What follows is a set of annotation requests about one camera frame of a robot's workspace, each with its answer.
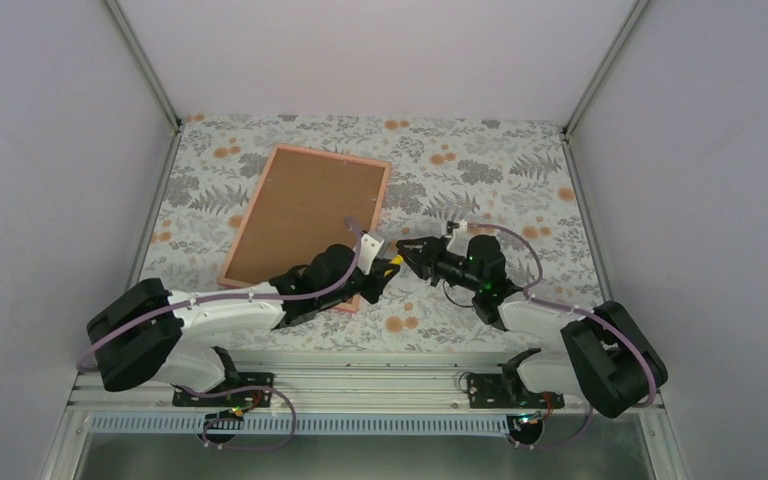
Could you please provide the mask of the yellow handled screwdriver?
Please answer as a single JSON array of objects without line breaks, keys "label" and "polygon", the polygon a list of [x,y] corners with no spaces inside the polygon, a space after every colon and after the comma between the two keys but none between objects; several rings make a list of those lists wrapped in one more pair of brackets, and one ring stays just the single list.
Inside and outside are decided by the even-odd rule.
[{"label": "yellow handled screwdriver", "polygon": [[390,269],[395,269],[397,267],[400,267],[404,262],[404,259],[401,255],[396,255],[393,259],[389,261],[388,267]]}]

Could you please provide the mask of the floral patterned table mat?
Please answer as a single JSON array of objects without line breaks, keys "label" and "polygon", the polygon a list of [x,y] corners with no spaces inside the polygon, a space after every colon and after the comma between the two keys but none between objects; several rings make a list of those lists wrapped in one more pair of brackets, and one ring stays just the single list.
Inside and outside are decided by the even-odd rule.
[{"label": "floral patterned table mat", "polygon": [[[498,237],[518,284],[595,306],[602,293],[559,128],[548,122],[353,116],[193,115],[186,121],[141,274],[176,290],[218,288],[226,253],[278,144],[387,161],[379,220],[392,239],[439,235],[465,219]],[[226,349],[342,352],[513,352],[528,334],[482,324],[466,291],[403,270],[382,299],[328,311],[272,333],[219,335]]]}]

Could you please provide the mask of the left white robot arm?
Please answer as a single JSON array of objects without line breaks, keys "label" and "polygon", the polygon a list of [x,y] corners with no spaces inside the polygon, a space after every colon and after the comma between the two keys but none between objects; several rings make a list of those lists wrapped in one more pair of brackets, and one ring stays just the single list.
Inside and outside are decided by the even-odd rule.
[{"label": "left white robot arm", "polygon": [[310,264],[249,288],[188,293],[168,290],[158,278],[142,280],[88,323],[90,354],[109,392],[156,381],[223,405],[242,382],[228,351],[209,344],[210,336],[296,327],[355,296],[374,304],[400,263],[334,244]]}]

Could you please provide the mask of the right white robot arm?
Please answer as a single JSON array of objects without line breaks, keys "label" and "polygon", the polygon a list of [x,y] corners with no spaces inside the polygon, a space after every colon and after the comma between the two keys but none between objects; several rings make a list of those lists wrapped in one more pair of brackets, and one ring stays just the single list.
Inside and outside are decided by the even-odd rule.
[{"label": "right white robot arm", "polygon": [[503,363],[490,380],[496,393],[477,388],[481,402],[538,408],[572,395],[609,418],[653,402],[668,370],[622,304],[606,301],[585,310],[539,299],[508,278],[495,237],[471,238],[463,254],[451,251],[453,242],[447,235],[400,240],[396,246],[419,278],[472,292],[471,307],[486,325],[543,343]]}]

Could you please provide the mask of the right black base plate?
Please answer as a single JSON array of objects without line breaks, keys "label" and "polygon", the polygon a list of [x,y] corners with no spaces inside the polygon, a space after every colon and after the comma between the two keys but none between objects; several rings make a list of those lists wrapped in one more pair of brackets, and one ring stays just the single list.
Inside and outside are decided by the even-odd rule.
[{"label": "right black base plate", "polygon": [[460,383],[472,409],[543,409],[563,408],[562,395],[533,393],[519,380],[502,374],[466,372]]}]

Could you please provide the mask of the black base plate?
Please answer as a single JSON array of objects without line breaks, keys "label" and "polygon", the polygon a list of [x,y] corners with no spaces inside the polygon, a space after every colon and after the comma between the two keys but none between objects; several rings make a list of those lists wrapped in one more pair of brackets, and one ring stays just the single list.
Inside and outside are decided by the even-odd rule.
[{"label": "black base plate", "polygon": [[219,409],[266,408],[270,406],[272,394],[254,389],[254,386],[273,387],[274,381],[275,374],[271,372],[243,372],[237,380],[226,380],[202,396],[175,386],[172,405]]},{"label": "black base plate", "polygon": [[460,383],[472,409],[543,409],[563,408],[562,395],[533,393],[519,380],[502,374],[466,372]]}]

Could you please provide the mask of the pink picture frame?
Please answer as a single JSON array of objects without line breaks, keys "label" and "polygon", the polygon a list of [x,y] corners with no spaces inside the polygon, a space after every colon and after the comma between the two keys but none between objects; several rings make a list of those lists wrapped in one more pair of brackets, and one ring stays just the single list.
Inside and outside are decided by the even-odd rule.
[{"label": "pink picture frame", "polygon": [[376,229],[391,166],[381,160],[277,145],[268,157],[226,257],[211,306],[262,305],[269,284],[334,244],[352,252]]}]

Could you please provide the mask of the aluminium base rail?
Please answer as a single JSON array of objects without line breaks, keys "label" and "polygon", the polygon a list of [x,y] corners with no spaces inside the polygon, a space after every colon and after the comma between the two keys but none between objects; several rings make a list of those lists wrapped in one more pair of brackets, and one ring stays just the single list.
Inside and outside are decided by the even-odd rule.
[{"label": "aluminium base rail", "polygon": [[255,352],[241,379],[255,394],[202,399],[159,381],[111,393],[81,374],[67,407],[92,433],[233,435],[443,435],[504,437],[528,421],[578,421],[571,394],[510,398],[501,384],[505,354]]}]

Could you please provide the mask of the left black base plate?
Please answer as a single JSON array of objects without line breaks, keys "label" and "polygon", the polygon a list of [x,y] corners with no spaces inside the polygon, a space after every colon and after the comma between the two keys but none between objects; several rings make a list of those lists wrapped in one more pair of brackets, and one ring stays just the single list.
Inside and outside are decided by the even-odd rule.
[{"label": "left black base plate", "polygon": [[273,387],[274,381],[275,374],[271,372],[243,372],[237,380],[226,380],[202,396],[175,386],[172,405],[219,409],[266,408],[270,406],[272,394],[254,389],[254,386]]}]

